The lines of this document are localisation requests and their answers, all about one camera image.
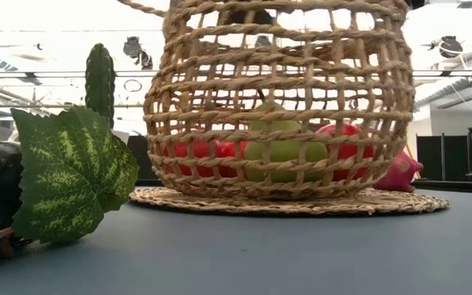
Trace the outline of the red round fruit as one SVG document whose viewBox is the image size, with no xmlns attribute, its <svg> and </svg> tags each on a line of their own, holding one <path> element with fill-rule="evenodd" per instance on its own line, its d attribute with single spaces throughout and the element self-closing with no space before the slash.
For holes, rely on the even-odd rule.
<svg viewBox="0 0 472 295">
<path fill-rule="evenodd" d="M 336 125 L 326 125 L 319 128 L 316 133 L 318 134 L 335 134 Z M 361 130 L 354 126 L 345 124 L 343 126 L 343 134 L 345 135 L 354 135 L 359 134 Z M 338 159 L 346 159 L 352 156 L 355 156 L 359 150 L 359 147 L 355 144 L 341 144 L 338 149 Z M 374 156 L 374 147 L 372 145 L 368 145 L 364 148 L 363 157 L 364 158 L 371 158 Z M 360 168 L 356 171 L 356 174 L 352 177 L 353 179 L 361 178 L 367 169 L 365 167 Z M 348 177 L 349 170 L 335 170 L 333 181 L 339 181 L 346 179 Z"/>
<path fill-rule="evenodd" d="M 221 156 L 221 145 L 217 140 L 213 141 L 215 156 Z M 188 144 L 187 143 L 175 143 L 174 153 L 176 157 L 187 157 L 188 156 Z M 206 141 L 194 141 L 193 142 L 193 155 L 196 158 L 209 157 L 209 143 Z M 192 174 L 191 169 L 185 165 L 179 165 L 182 175 L 190 176 Z M 211 177 L 214 175 L 213 169 L 207 166 L 197 166 L 198 174 L 201 177 Z"/>
</svg>

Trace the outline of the yellow-green pear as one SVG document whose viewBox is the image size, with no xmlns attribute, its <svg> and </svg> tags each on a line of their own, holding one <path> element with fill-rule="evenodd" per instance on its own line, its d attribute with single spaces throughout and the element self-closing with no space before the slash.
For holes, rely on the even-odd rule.
<svg viewBox="0 0 472 295">
<path fill-rule="evenodd" d="M 273 120 L 271 129 L 273 131 L 292 131 L 299 130 L 301 124 L 295 120 Z M 300 141 L 273 141 L 270 144 L 270 161 L 284 162 L 297 160 L 299 158 Z M 262 160 L 265 154 L 265 145 L 258 142 L 249 142 L 244 149 L 243 158 L 246 160 Z M 306 161 L 317 162 L 328 157 L 327 148 L 323 143 L 309 142 L 306 145 Z M 246 168 L 247 179 L 255 182 L 262 182 L 265 179 L 262 170 Z M 324 172 L 313 171 L 305 173 L 305 182 L 315 182 L 323 179 Z M 276 170 L 271 173 L 273 183 L 288 183 L 297 180 L 297 173 L 290 170 Z"/>
</svg>

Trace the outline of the woven wicker basket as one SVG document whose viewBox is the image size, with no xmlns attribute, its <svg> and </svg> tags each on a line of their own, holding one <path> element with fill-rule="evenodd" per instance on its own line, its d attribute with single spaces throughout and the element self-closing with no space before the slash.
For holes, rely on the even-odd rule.
<svg viewBox="0 0 472 295">
<path fill-rule="evenodd" d="M 385 176 L 406 146 L 415 86 L 411 49 L 402 27 L 406 0 L 170 0 L 162 13 L 165 38 L 157 73 L 143 104 L 147 154 L 163 186 L 132 198 L 155 207 L 229 214 L 422 213 L 448 207 L 445 199 L 383 191 Z M 273 131 L 273 120 L 295 120 L 299 130 Z M 343 134 L 345 124 L 361 132 Z M 335 134 L 318 134 L 336 125 Z M 214 143 L 235 143 L 235 157 L 215 156 Z M 270 161 L 273 141 L 300 141 L 299 158 Z M 193 142 L 209 143 L 196 158 Z M 262 160 L 241 158 L 240 143 L 265 145 Z M 306 145 L 323 143 L 328 157 L 306 161 Z M 176 157 L 175 143 L 188 144 Z M 338 159 L 341 144 L 355 156 Z M 364 148 L 374 156 L 364 158 Z M 179 165 L 192 174 L 182 175 Z M 213 169 L 201 177 L 197 166 Z M 238 172 L 220 176 L 219 166 Z M 356 171 L 366 173 L 353 179 Z M 245 169 L 262 170 L 262 182 Z M 290 170 L 297 180 L 273 183 Z M 335 170 L 348 177 L 333 181 Z M 324 172 L 305 182 L 305 173 Z"/>
</svg>

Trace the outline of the pink dragon fruit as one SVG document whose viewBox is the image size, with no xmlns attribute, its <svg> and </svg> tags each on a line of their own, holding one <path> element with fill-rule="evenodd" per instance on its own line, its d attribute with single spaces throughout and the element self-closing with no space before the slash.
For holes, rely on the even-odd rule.
<svg viewBox="0 0 472 295">
<path fill-rule="evenodd" d="M 412 193 L 415 187 L 411 184 L 415 172 L 422 171 L 424 166 L 400 151 L 390 165 L 384 177 L 373 184 L 374 189 Z"/>
</svg>

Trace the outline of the black ceiling-hung fixture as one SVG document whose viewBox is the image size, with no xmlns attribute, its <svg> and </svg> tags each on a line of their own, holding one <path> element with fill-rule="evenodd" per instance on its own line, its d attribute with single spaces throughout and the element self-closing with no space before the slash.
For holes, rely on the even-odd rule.
<svg viewBox="0 0 472 295">
<path fill-rule="evenodd" d="M 463 53 L 463 47 L 454 35 L 442 36 L 440 39 L 434 40 L 429 45 L 429 51 L 435 48 L 445 58 L 455 58 Z"/>
<path fill-rule="evenodd" d="M 138 36 L 130 36 L 124 42 L 123 53 L 134 60 L 136 66 L 142 70 L 152 70 L 152 57 L 141 47 Z"/>
</svg>

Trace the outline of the green cactus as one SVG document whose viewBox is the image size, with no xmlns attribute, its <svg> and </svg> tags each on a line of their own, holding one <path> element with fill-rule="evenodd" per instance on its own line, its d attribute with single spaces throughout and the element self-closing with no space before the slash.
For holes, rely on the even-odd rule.
<svg viewBox="0 0 472 295">
<path fill-rule="evenodd" d="M 116 90 L 114 61 L 102 43 L 96 43 L 86 60 L 85 106 L 104 117 L 114 127 Z"/>
</svg>

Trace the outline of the black grapes with leaf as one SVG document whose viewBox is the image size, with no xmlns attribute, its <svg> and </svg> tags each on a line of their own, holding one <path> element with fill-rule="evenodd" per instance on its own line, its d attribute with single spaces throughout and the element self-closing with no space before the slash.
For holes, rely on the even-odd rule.
<svg viewBox="0 0 472 295">
<path fill-rule="evenodd" d="M 11 112 L 15 142 L 0 142 L 0 253 L 16 245 L 67 243 L 91 234 L 127 201 L 138 165 L 98 113 Z"/>
</svg>

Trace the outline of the black room divider panel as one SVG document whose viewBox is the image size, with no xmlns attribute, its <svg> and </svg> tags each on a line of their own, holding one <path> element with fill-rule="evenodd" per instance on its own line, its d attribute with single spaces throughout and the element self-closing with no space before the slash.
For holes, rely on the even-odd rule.
<svg viewBox="0 0 472 295">
<path fill-rule="evenodd" d="M 417 161 L 423 179 L 464 181 L 468 172 L 467 136 L 417 136 Z"/>
</svg>

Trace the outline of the black table frame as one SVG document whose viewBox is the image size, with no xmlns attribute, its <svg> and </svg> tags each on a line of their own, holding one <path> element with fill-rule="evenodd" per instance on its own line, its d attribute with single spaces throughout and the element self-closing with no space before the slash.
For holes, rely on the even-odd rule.
<svg viewBox="0 0 472 295">
<path fill-rule="evenodd" d="M 417 189 L 472 193 L 472 182 L 470 181 L 440 181 L 429 179 L 416 179 L 412 182 L 412 184 Z"/>
</svg>

